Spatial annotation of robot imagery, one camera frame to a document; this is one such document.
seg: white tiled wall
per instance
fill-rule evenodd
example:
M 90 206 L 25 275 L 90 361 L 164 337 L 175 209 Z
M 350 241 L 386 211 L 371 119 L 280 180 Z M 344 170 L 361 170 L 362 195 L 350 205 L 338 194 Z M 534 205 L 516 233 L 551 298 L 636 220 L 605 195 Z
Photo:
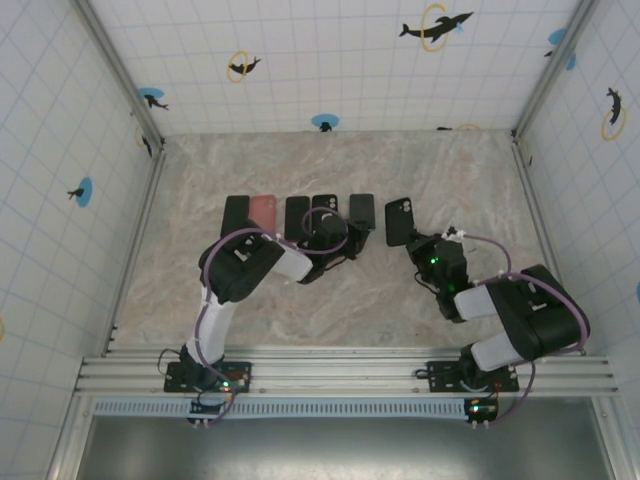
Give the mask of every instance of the white tiled wall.
M 151 161 L 68 0 L 0 7 L 0 479 L 40 479 L 79 359 L 99 351 Z M 66 192 L 85 176 L 80 208 Z
M 512 128 L 577 0 L 446 0 L 425 21 L 473 12 L 446 46 L 426 52 L 431 0 L 93 0 L 165 135 L 315 129 Z M 440 46 L 443 38 L 431 46 Z M 227 66 L 261 59 L 243 81 Z M 240 65 L 242 58 L 234 64 Z
M 609 354 L 640 434 L 640 2 L 602 2 L 576 53 L 529 135 L 531 174 L 565 286 L 591 320 L 588 346 Z M 608 88 L 627 118 L 605 141 Z

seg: gray marble surface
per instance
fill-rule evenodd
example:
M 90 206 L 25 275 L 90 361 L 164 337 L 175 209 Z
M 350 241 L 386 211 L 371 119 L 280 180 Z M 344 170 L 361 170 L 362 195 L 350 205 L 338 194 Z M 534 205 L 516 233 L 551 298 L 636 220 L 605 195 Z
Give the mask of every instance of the gray marble surface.
M 542 262 L 506 132 L 416 131 L 176 136 L 118 321 L 119 344 L 182 343 L 200 300 L 198 258 L 219 238 L 227 195 L 274 194 L 284 226 L 290 195 L 375 195 L 378 229 L 356 261 L 311 285 L 268 276 L 236 312 L 235 345 L 455 346 L 499 329 L 497 319 L 454 325 L 413 280 L 403 247 L 385 243 L 384 205 L 411 197 L 418 229 L 453 224 L 503 242 L 521 269 Z M 472 279 L 504 268 L 491 245 L 465 240 Z

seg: black smartphone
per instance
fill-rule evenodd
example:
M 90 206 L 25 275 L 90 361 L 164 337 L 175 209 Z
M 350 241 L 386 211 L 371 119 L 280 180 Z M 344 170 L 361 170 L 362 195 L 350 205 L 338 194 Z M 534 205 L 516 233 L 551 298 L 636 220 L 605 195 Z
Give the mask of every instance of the black smartphone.
M 333 194 L 327 195 L 314 195 L 311 199 L 311 207 L 326 207 L 331 210 L 338 211 L 338 196 Z M 311 229 L 313 231 L 320 226 L 320 222 L 322 221 L 322 217 L 324 217 L 328 212 L 324 212 L 322 210 L 318 212 L 313 212 L 311 214 Z
M 369 231 L 376 229 L 376 210 L 372 193 L 353 193 L 349 196 L 349 220 Z
M 284 238 L 289 242 L 298 242 L 309 237 L 302 228 L 302 217 L 311 208 L 309 197 L 287 197 L 284 209 Z M 311 216 L 306 220 L 307 230 L 311 231 Z
M 387 245 L 407 245 L 416 227 L 413 221 L 413 205 L 409 197 L 400 198 L 384 206 L 384 223 Z
M 249 195 L 229 195 L 224 204 L 220 236 L 235 232 L 249 219 Z

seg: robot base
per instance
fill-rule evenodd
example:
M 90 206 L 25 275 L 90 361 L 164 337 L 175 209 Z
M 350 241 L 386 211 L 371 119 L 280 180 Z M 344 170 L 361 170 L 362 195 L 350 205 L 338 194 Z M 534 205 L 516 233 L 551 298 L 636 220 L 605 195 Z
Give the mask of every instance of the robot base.
M 462 392 L 469 393 L 460 382 L 463 380 L 458 361 L 432 361 L 427 362 L 427 372 L 429 378 L 429 391 L 433 393 L 441 392 Z M 487 375 L 486 380 L 478 385 L 474 385 L 473 393 L 493 392 L 495 384 L 500 385 L 501 392 L 517 392 L 520 390 L 518 377 L 515 370 L 512 372 L 508 367 L 502 367 Z
M 167 393 L 200 393 L 206 390 L 207 393 L 229 393 L 231 387 L 236 393 L 248 393 L 251 384 L 251 363 L 250 362 L 216 362 L 214 367 L 223 373 L 230 381 L 231 385 L 215 377 L 204 367 L 201 367 L 203 376 L 194 382 L 187 371 L 184 363 L 172 362 L 167 365 L 167 374 L 164 381 L 164 391 Z

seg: phone case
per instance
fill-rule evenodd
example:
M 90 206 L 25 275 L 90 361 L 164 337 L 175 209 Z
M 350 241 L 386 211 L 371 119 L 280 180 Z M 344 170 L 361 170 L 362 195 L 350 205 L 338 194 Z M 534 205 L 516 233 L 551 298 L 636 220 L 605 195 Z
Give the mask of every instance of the phone case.
M 253 220 L 267 232 L 276 231 L 276 197 L 258 195 L 251 197 L 249 203 L 249 220 Z
M 224 237 L 242 228 L 248 218 L 249 195 L 229 195 L 224 204 L 220 236 Z
M 354 193 L 349 196 L 349 220 L 369 231 L 376 229 L 376 210 L 372 193 Z
M 411 199 L 405 197 L 387 203 L 384 207 L 384 223 L 387 245 L 397 247 L 408 244 L 415 231 Z
M 314 195 L 311 199 L 311 207 L 326 207 L 331 210 L 338 211 L 338 196 L 333 194 L 325 194 L 325 195 Z M 320 222 L 322 221 L 322 217 L 326 215 L 327 212 L 323 212 L 322 210 L 318 212 L 313 212 L 311 214 L 311 228 L 313 231 L 318 228 Z
M 302 228 L 302 217 L 311 208 L 309 197 L 288 197 L 284 212 L 284 238 L 290 242 L 305 240 L 308 235 Z M 311 229 L 311 217 L 307 219 L 307 228 Z

